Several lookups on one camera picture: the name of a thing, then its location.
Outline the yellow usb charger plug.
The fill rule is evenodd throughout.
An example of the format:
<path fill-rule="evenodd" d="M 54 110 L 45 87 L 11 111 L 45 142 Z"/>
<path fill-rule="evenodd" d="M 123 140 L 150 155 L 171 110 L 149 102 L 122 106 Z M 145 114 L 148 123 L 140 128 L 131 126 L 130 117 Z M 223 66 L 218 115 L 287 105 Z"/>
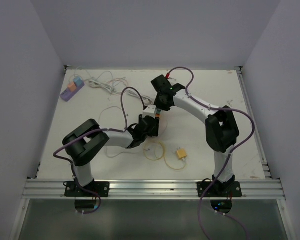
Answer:
<path fill-rule="evenodd" d="M 175 154 L 176 154 L 177 158 L 183 162 L 186 160 L 186 158 L 188 156 L 186 150 L 184 148 L 180 148 L 180 147 L 177 148 Z"/>

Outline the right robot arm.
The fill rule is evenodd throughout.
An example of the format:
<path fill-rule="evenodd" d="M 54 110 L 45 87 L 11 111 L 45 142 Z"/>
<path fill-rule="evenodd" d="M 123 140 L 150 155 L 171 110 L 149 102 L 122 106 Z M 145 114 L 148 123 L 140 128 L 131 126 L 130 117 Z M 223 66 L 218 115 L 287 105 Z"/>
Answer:
<path fill-rule="evenodd" d="M 169 111 L 178 107 L 199 119 L 205 126 L 205 139 L 214 152 L 213 185 L 207 191 L 217 196 L 225 196 L 235 182 L 233 171 L 233 150 L 240 134 L 232 111 L 225 106 L 222 110 L 218 106 L 192 98 L 185 86 L 160 75 L 151 81 L 157 95 L 154 105 L 162 111 Z"/>

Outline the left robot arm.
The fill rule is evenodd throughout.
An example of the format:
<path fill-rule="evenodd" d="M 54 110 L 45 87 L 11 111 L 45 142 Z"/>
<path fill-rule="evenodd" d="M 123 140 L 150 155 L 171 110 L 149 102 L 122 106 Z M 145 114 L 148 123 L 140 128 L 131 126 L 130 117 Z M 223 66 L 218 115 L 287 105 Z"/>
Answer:
<path fill-rule="evenodd" d="M 134 149 L 149 137 L 159 136 L 160 117 L 139 115 L 138 123 L 130 125 L 127 130 L 104 129 L 94 120 L 89 119 L 69 133 L 63 140 L 66 153 L 70 156 L 76 190 L 82 196 L 93 193 L 94 181 L 90 162 L 103 147 L 120 147 Z"/>

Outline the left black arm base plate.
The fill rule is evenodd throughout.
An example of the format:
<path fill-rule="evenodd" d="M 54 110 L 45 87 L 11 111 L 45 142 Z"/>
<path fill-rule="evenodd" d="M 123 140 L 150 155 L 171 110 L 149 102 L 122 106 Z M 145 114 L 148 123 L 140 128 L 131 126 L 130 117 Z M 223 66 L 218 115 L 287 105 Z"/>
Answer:
<path fill-rule="evenodd" d="M 110 182 L 109 181 L 93 181 L 89 183 L 87 186 L 84 186 L 84 190 L 79 188 L 75 181 L 64 181 L 63 186 L 65 187 L 64 196 L 65 197 L 93 197 L 94 195 L 87 192 L 94 192 L 98 194 L 102 198 L 107 198 L 109 196 L 110 191 Z"/>

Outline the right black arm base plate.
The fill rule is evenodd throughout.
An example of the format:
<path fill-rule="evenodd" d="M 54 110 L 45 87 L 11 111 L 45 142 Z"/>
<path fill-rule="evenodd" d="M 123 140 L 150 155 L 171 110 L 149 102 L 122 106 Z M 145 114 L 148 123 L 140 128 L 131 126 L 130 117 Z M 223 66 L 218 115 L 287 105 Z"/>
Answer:
<path fill-rule="evenodd" d="M 212 181 L 209 178 L 196 183 L 199 198 L 211 183 Z M 235 177 L 232 177 L 229 181 L 223 183 L 217 180 L 204 195 L 205 198 L 240 198 L 242 196 L 241 185 L 238 181 L 235 181 Z"/>

